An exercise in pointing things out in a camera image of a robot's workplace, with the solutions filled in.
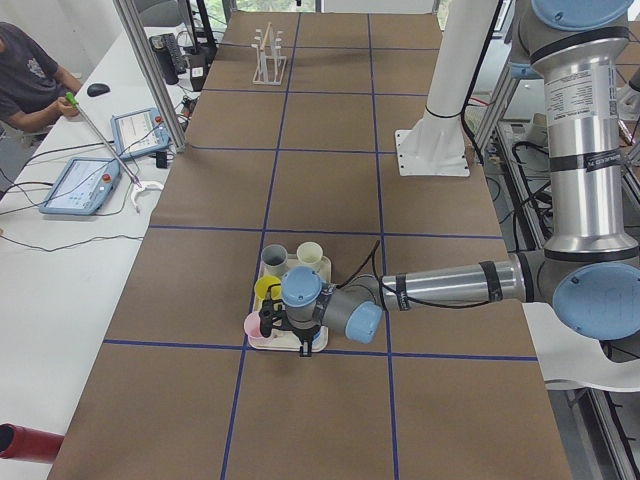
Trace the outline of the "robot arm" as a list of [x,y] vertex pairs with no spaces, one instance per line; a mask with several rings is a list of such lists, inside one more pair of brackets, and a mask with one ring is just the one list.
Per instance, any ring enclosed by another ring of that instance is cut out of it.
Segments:
[[342,320],[334,362],[529,361],[508,254],[461,120],[492,35],[494,1],[457,1],[442,38],[427,16],[286,14],[292,55],[266,243],[322,246]]

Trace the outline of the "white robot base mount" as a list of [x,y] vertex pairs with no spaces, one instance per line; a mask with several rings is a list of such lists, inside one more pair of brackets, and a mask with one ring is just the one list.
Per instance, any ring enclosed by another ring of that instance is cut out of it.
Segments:
[[500,10],[501,3],[493,0],[459,0],[449,5],[423,117],[412,129],[395,132],[402,176],[470,174],[462,127],[464,109]]

